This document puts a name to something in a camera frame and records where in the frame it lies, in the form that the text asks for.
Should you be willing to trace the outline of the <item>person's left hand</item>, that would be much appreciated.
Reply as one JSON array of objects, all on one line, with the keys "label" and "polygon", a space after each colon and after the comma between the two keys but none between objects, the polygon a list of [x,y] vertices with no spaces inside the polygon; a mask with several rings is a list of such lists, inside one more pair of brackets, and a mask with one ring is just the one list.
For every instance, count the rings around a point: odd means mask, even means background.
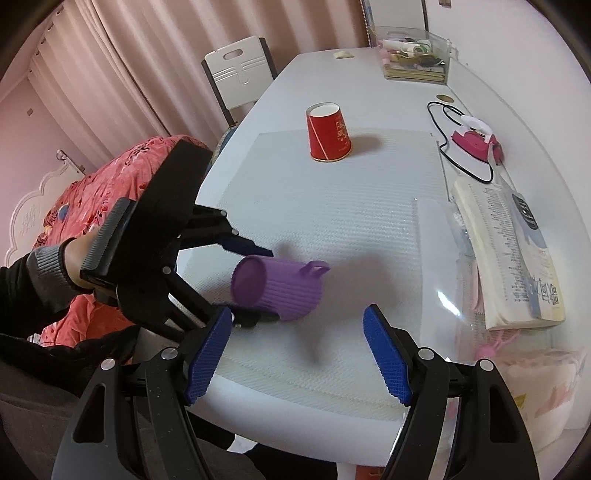
[{"label": "person's left hand", "polygon": [[77,287],[85,290],[94,290],[95,286],[80,277],[80,269],[99,232],[100,226],[93,226],[86,234],[71,240],[63,253],[68,277]]}]

